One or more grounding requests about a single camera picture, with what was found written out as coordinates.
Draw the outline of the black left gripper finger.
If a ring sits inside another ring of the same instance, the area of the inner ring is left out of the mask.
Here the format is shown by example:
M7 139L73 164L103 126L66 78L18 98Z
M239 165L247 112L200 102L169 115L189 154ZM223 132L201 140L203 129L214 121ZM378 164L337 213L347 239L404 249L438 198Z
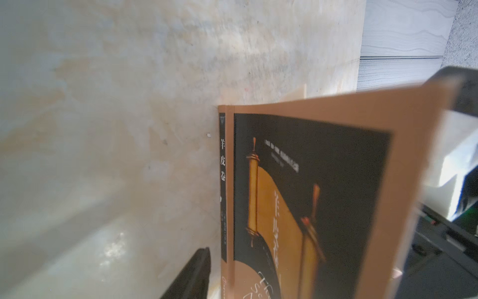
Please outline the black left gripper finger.
M210 273L210 249L200 248L185 264L161 299L206 299Z

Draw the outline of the brown paperback book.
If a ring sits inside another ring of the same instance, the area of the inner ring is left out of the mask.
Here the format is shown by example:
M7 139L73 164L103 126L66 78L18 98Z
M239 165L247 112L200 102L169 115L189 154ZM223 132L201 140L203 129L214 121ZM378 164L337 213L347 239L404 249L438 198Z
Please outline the brown paperback book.
M393 298L460 83L219 106L220 296Z

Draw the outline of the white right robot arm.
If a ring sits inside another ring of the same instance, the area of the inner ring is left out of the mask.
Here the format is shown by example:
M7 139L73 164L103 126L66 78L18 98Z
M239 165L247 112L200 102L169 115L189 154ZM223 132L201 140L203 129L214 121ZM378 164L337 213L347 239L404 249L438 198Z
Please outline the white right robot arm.
M463 185L478 166L478 71L447 66L428 81L451 77L462 85L444 112L424 181L424 204L449 221L466 210Z

